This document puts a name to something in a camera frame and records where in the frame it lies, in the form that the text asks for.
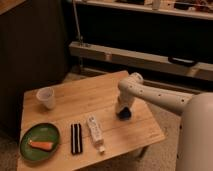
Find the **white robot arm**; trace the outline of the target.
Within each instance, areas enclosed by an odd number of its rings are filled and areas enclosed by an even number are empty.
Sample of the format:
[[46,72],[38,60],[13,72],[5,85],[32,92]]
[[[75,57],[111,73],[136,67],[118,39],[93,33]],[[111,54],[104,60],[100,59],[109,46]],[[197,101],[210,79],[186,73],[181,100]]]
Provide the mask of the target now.
[[175,171],[213,171],[213,92],[199,94],[143,84],[139,73],[118,82],[116,114],[136,98],[181,116]]

